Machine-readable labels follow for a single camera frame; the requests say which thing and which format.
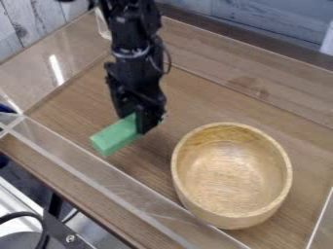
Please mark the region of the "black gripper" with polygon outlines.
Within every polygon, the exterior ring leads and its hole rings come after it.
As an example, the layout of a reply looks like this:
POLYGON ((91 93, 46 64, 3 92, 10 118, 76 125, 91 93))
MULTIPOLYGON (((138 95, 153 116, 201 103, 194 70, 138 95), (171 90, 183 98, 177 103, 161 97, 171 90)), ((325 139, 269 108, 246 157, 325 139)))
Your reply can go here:
POLYGON ((146 54, 112 53, 107 62, 106 83, 121 119, 135 112, 137 132, 145 135, 162 122, 167 98, 161 79, 165 69, 162 52, 146 54))

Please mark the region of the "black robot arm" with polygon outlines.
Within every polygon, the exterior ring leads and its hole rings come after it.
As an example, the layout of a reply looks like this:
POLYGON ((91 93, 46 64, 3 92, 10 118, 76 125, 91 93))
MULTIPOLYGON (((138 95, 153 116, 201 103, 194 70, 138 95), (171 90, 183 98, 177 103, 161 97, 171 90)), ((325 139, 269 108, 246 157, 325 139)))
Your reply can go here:
POLYGON ((154 0, 100 0, 103 18, 111 32, 114 62, 104 64, 111 99, 118 116, 134 116, 135 129, 146 134, 166 114, 167 98, 161 80, 171 60, 158 34, 162 15, 154 0))

